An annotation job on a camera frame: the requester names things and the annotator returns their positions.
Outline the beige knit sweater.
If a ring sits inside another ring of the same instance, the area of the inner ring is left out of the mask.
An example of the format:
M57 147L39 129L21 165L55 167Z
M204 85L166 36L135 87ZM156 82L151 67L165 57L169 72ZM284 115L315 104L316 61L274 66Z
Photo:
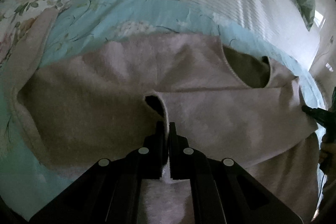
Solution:
M140 35L40 67L57 15L47 9L33 21L1 77L10 114L43 166L74 180L149 135L167 139L173 122L191 147L233 159L311 222L317 125L287 67L202 34Z

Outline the light blue floral bedsheet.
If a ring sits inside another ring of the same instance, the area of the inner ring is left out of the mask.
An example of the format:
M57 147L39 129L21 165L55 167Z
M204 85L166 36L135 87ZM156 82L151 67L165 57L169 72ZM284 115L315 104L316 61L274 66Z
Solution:
M82 50L100 46L107 39L127 39L154 32L202 32L220 36L224 44L252 55L269 56L300 77L305 102L325 107L315 80L296 59L235 21L196 6L171 0L72 0L56 21L47 40L42 65ZM16 213L30 219L70 184L40 165L19 134L19 127L1 95L1 140L10 152L1 157L1 197Z

